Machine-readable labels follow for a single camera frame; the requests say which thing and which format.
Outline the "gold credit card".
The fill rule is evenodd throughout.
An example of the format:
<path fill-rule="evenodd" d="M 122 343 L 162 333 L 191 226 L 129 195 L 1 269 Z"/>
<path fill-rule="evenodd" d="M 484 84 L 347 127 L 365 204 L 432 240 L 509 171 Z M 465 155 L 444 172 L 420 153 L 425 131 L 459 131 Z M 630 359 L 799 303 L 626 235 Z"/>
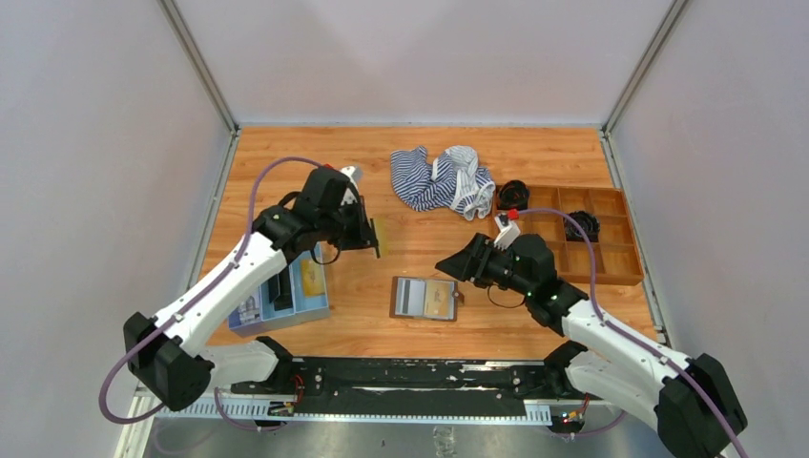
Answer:
<path fill-rule="evenodd" d="M 382 218 L 373 219 L 375 235 L 377 239 L 376 253 L 378 258 L 386 257 L 388 254 L 388 236 L 385 221 Z"/>

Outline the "brown leather card holder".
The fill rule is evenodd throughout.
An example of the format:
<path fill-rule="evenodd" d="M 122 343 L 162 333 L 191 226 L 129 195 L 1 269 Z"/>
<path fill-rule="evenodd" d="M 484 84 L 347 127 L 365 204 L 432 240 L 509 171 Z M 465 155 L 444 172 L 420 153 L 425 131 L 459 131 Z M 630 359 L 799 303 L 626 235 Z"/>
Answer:
<path fill-rule="evenodd" d="M 457 281 L 396 276 L 391 283 L 389 317 L 455 322 L 464 302 Z"/>

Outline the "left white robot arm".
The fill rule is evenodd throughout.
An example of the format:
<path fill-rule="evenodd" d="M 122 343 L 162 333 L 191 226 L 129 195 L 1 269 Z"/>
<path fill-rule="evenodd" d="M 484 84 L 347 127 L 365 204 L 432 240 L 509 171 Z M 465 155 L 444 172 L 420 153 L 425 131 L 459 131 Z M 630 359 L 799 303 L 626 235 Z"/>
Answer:
<path fill-rule="evenodd" d="M 202 280 L 152 317 L 135 313 L 124 324 L 131 373 L 164 407 L 179 411 L 216 387 L 258 383 L 284 392 L 292 368 L 265 338 L 209 346 L 229 314 L 302 254 L 326 242 L 340 251 L 378 245 L 365 212 L 356 166 L 320 165 L 301 190 L 261 212 L 251 210 L 237 246 Z"/>

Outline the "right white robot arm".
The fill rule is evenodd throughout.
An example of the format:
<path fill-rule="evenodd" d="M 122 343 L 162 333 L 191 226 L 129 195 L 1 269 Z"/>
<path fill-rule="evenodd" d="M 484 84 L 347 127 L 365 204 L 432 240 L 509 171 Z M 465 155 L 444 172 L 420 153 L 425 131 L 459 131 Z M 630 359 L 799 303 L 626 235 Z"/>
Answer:
<path fill-rule="evenodd" d="M 594 296 L 565 281 L 543 239 L 523 235 L 507 249 L 476 234 L 437 270 L 479 288 L 523 296 L 531 317 L 566 338 L 545 359 L 545 385 L 557 398 L 594 395 L 654 430 L 675 457 L 717 457 L 739 448 L 749 421 L 719 360 L 690 357 L 612 317 Z"/>

